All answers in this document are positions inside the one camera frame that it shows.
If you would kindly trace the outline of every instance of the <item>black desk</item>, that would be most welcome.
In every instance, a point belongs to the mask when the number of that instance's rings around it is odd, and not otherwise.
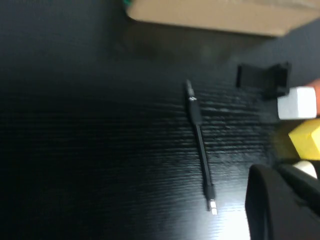
[[[275,126],[239,63],[320,76],[320,22],[249,35],[128,20],[116,0],[0,3],[1,239],[249,239],[249,167]],[[206,211],[182,83],[192,80],[219,215]]]

